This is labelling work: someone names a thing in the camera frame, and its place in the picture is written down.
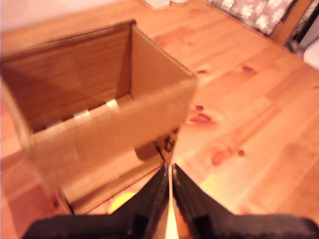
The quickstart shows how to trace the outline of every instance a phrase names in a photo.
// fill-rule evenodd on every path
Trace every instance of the wood knot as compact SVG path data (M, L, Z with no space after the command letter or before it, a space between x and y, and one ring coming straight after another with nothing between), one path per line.
M204 110L204 106L196 105L195 109L197 109L198 111L203 111Z
M214 123L208 115L199 113L197 116L190 119L194 123Z
M206 74L207 71L206 71L206 70L199 70L199 71L197 71L197 73L198 73L198 74Z
M243 71L245 72L252 72L254 69L250 66L242 66Z
M242 149L238 150L238 156L243 157L245 156L245 151L243 151Z

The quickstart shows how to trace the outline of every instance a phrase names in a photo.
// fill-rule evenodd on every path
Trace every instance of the wood grain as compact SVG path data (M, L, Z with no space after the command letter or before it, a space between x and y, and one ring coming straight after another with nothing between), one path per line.
M319 223L319 72L222 11L200 0L159 11L128 0L6 32L2 50L130 18L199 78L173 162L235 213ZM108 212L112 200L92 213Z

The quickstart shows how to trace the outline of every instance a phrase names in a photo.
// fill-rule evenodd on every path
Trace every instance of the cardboard box flap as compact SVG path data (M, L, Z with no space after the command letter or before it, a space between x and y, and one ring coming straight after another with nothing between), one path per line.
M194 78L191 71L169 56L135 25L132 26L133 99Z
M131 89L131 25L1 56L1 74L33 132Z

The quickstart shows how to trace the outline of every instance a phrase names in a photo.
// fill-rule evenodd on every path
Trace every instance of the white object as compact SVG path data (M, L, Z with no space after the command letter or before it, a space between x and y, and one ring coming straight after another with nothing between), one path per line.
M188 0L170 0L170 2L173 2L173 3L185 3L187 1Z
M319 39L305 51L304 62L319 70Z
M169 0L145 0L153 8L163 8L169 6Z

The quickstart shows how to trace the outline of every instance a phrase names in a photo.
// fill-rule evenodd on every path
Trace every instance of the cardboard edge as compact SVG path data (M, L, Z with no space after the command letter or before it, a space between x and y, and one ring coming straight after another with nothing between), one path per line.
M5 102L9 114L14 123L15 130L19 136L19 141L21 143L22 148L29 149L30 145L32 145L32 130L31 127L27 125L27 121L22 115L19 107L16 103L14 96L11 94L9 87L6 85L4 80L1 77L1 94L2 99Z
M142 35L142 37L148 39L150 43L160 52L162 52L170 61L172 61L177 67L181 68L189 77L185 80L197 80L197 76L191 72L186 66L180 63L176 58L172 57L166 51L164 51L156 42L154 42L151 38L149 38L144 32L138 29L136 24L132 25L132 30L135 30L137 33Z
M114 32L123 30L125 27L132 27L134 25L136 25L136 20L132 19L132 20L124 21L124 22L119 22L117 24L107 26L105 28L98 28L98 29L94 29L94 30L91 30L88 32L82 32L82 33L79 32L77 34L65 36L62 38L60 37L60 38L53 39L40 44L29 45L14 51L1 52L1 60L2 61L15 60L16 58L32 55L39 51L50 50L51 48L56 47L57 45L64 46L70 43L73 44L74 40L83 41L85 39L91 39L91 38L99 37L106 34L112 34Z

